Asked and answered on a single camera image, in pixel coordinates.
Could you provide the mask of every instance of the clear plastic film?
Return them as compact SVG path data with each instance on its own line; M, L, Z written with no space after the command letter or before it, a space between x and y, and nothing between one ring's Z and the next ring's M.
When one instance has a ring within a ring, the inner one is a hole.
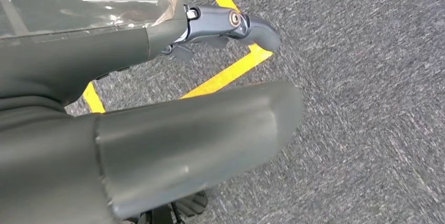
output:
M0 0L0 39L38 35L45 41L154 26L173 18L176 2Z

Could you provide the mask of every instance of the metal bolt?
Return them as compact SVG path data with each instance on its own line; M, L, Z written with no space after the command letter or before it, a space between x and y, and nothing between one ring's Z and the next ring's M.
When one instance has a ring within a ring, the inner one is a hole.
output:
M239 16L239 13L237 11L230 11L229 22L233 27L239 26L239 24L241 23L241 17Z
M198 11L195 9L190 9L186 12L186 15L188 19L196 19L198 18Z

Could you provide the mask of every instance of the gray carpet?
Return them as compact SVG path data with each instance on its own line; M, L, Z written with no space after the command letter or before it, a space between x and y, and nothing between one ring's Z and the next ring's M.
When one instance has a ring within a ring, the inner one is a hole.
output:
M283 45L227 88L293 81L303 128L269 164L208 189L188 223L445 223L445 0L234 1ZM195 49L97 81L106 109L177 99L247 52Z

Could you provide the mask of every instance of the gray plastic cover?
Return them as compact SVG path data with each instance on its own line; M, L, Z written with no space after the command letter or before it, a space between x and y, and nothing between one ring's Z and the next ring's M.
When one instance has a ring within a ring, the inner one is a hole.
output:
M292 82L101 114L96 142L110 206L128 218L264 164L302 115Z
M176 0L0 0L0 39L148 27L172 18L175 6Z

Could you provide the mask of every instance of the yellow floor marking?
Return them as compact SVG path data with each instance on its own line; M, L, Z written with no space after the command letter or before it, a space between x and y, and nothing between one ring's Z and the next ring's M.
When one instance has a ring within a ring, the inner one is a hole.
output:
M233 8L239 11L233 0L216 0L216 2L219 6ZM272 52L266 51L260 48L258 45L250 45L249 49L250 53L248 53L246 56L242 57L228 68L199 85L194 90L181 97L181 99L216 92L272 56ZM91 112L105 112L103 104L94 90L92 83L88 84L87 89L83 93L83 97L90 106Z
M90 82L87 86L87 89L83 92L83 98L87 102L88 106L92 113L104 113L105 109L103 108L103 104L100 101L99 96L94 90L93 83Z
M216 92L272 55L271 52L266 51L257 45L252 45L250 48L252 51L246 56L242 57L228 68L213 76L181 98L195 97L197 95Z

